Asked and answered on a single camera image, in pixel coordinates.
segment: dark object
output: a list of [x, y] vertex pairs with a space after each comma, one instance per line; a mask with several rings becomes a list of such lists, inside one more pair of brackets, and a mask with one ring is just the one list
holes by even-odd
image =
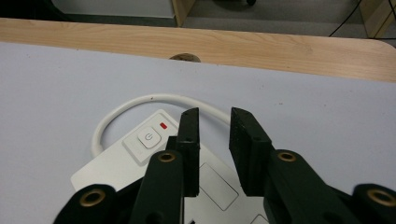
[[193, 62], [193, 63], [200, 63], [201, 60], [198, 56], [190, 54], [190, 53], [182, 53], [172, 56], [170, 59], [178, 60], [178, 61], [185, 61], [185, 62]]
[[199, 193], [199, 109], [181, 114], [176, 137], [169, 137], [166, 150], [175, 150], [184, 158], [184, 197], [196, 197]]
[[[396, 192], [358, 185], [352, 196], [327, 186], [299, 154], [275, 150], [254, 116], [233, 108], [230, 150], [247, 196], [263, 196], [271, 224], [395, 224]], [[146, 175], [115, 192], [78, 191], [55, 223], [183, 223], [184, 197], [198, 194], [198, 108], [182, 114], [177, 136], [152, 155]]]
[[251, 113], [232, 109], [230, 150], [239, 180], [247, 196], [264, 197], [270, 223], [396, 223], [393, 190], [358, 185], [348, 196], [327, 186], [299, 154], [270, 145]]
[[2, 0], [0, 3], [0, 17], [42, 21], [71, 21], [50, 0]]
[[256, 0], [247, 0], [247, 3], [248, 3], [250, 6], [253, 6], [253, 5], [256, 3]]
[[174, 150], [151, 156], [128, 223], [183, 223], [183, 158]]

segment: power button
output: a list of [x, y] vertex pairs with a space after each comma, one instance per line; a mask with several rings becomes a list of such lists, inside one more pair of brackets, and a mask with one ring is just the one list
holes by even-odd
[[138, 135], [137, 138], [146, 148], [155, 147], [160, 141], [160, 135], [151, 127], [146, 127]]

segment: power strip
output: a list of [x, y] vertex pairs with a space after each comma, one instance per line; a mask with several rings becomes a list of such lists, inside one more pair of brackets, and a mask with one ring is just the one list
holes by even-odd
[[[76, 190], [107, 184], [115, 190], [144, 176], [150, 156], [165, 150], [178, 123], [158, 110], [72, 175]], [[262, 197], [247, 197], [237, 173], [201, 144], [200, 193], [185, 198], [185, 223], [267, 224]]]

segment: red indicator light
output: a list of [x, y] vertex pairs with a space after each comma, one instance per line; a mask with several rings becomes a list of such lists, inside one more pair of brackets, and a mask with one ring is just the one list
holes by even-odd
[[166, 124], [164, 124], [164, 123], [161, 123], [160, 125], [161, 125], [161, 127], [163, 127], [163, 129], [167, 128]]

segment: power cord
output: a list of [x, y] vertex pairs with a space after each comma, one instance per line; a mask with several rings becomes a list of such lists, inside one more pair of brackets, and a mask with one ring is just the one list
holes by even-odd
[[131, 109], [134, 106], [142, 105], [145, 103], [154, 103], [154, 102], [164, 102], [171, 105], [174, 104], [182, 104], [192, 107], [199, 107], [200, 110], [204, 111], [205, 113], [212, 115], [213, 117], [223, 121], [227, 125], [230, 125], [231, 118], [228, 114], [218, 110], [212, 105], [208, 105], [204, 102], [199, 100], [183, 96], [183, 95], [176, 95], [176, 94], [168, 94], [168, 93], [157, 93], [151, 95], [145, 95], [138, 98], [135, 98], [131, 101], [120, 105], [119, 107], [113, 109], [110, 113], [108, 113], [97, 125], [93, 136], [92, 136], [92, 145], [91, 145], [91, 153], [94, 157], [98, 156], [100, 153], [104, 151], [101, 140], [102, 135], [107, 127], [107, 125], [115, 119], [117, 116], [122, 114], [123, 112]]
[[[359, 7], [359, 5], [361, 4], [361, 1], [362, 0], [360, 0], [359, 1], [359, 3], [355, 6], [355, 8], [353, 8], [353, 10], [352, 10], [352, 12], [344, 19], [344, 21], [329, 35], [329, 37], [331, 37], [331, 36], [333, 36], [348, 20], [349, 20], [349, 18], [353, 15], [353, 13], [355, 13], [355, 11], [356, 11], [356, 9], [358, 9], [358, 7]], [[395, 11], [395, 8], [393, 7], [393, 5], [392, 5], [392, 3], [391, 3], [391, 1], [390, 0], [388, 0], [388, 2], [389, 2], [389, 5], [390, 5], [390, 8], [391, 8], [391, 10], [392, 10], [392, 14], [393, 14], [393, 16], [394, 16], [394, 18], [395, 18], [395, 21], [396, 21], [396, 11]], [[391, 37], [391, 38], [371, 38], [371, 37], [369, 37], [369, 39], [375, 39], [375, 40], [394, 40], [394, 39], [396, 39], [396, 38], [393, 38], [393, 37]]]
[[356, 9], [358, 9], [359, 5], [361, 4], [361, 1], [359, 1], [359, 3], [355, 6], [355, 8], [353, 8], [352, 12], [346, 17], [346, 19], [344, 19], [344, 21], [329, 35], [329, 37], [331, 37], [332, 35], [335, 34], [335, 32], [337, 32], [346, 22], [347, 20], [349, 20], [349, 18], [353, 15], [353, 13], [356, 11]]

